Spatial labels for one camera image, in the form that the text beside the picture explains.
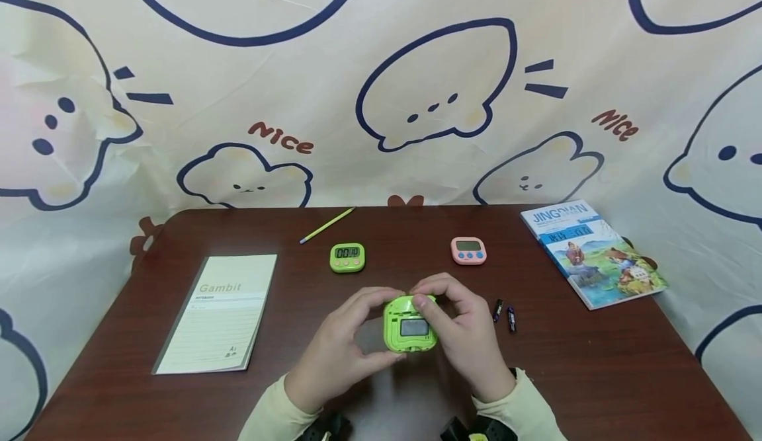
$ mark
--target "wooden table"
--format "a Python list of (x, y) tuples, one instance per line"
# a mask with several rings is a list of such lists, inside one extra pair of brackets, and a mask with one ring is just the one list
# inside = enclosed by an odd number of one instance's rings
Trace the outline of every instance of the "wooden table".
[[(519, 219), (526, 206), (359, 208), (305, 245), (340, 209), (191, 210), (172, 218), (125, 285), (27, 441), (235, 440), (259, 396), (289, 370), (330, 311), (363, 286), (409, 289), (448, 271), (492, 303), (515, 307), (518, 333), (496, 325), (503, 356), (525, 369), (570, 440), (749, 440), (650, 298), (588, 311)], [(458, 266), (455, 236), (489, 259)], [(329, 250), (361, 242), (366, 268), (330, 271)], [(151, 376), (177, 311), (208, 255), (277, 253), (247, 372)], [(366, 330), (363, 337), (371, 337)], [(351, 440), (439, 440), (467, 420), (468, 389), (440, 350), (357, 385), (335, 405)]]

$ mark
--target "notebook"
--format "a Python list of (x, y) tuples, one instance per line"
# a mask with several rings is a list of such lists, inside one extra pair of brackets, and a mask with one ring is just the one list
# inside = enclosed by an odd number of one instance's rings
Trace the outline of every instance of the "notebook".
[(590, 310), (650, 296), (667, 282), (584, 200), (521, 217)]
[(246, 370), (275, 260), (276, 255), (207, 257), (152, 374)]

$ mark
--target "pencil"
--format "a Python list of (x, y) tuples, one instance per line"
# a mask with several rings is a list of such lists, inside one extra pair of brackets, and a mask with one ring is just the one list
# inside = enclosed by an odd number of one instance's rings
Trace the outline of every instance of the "pencil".
[(355, 209), (355, 206), (353, 206), (349, 210), (343, 212), (341, 215), (336, 216), (334, 219), (332, 219), (331, 221), (327, 222), (325, 225), (322, 225), (321, 227), (318, 227), (315, 231), (312, 231), (309, 235), (303, 237), (302, 240), (299, 241), (299, 244), (303, 245), (305, 242), (307, 242), (310, 239), (312, 239), (313, 236), (319, 234), (320, 231), (326, 229), (326, 227), (329, 227), (330, 225), (334, 224), (336, 221), (341, 220), (346, 215), (350, 214), (352, 212), (352, 210), (354, 210), (354, 209)]

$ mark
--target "green timer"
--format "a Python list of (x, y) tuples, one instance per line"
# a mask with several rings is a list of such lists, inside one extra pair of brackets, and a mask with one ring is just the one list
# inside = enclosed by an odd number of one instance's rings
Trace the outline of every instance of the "green timer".
[[(436, 304), (433, 296), (429, 299)], [(383, 309), (383, 341), (392, 352), (425, 352), (437, 345), (437, 334), (415, 310), (413, 296), (402, 296)]]
[(360, 243), (341, 243), (331, 248), (333, 272), (357, 272), (365, 267), (365, 248)]

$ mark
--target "fabric backdrop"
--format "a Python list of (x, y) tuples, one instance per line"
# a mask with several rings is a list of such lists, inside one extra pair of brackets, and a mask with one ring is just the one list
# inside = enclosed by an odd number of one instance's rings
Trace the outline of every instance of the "fabric backdrop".
[(177, 211), (577, 197), (762, 440), (760, 8), (0, 0), (0, 440)]

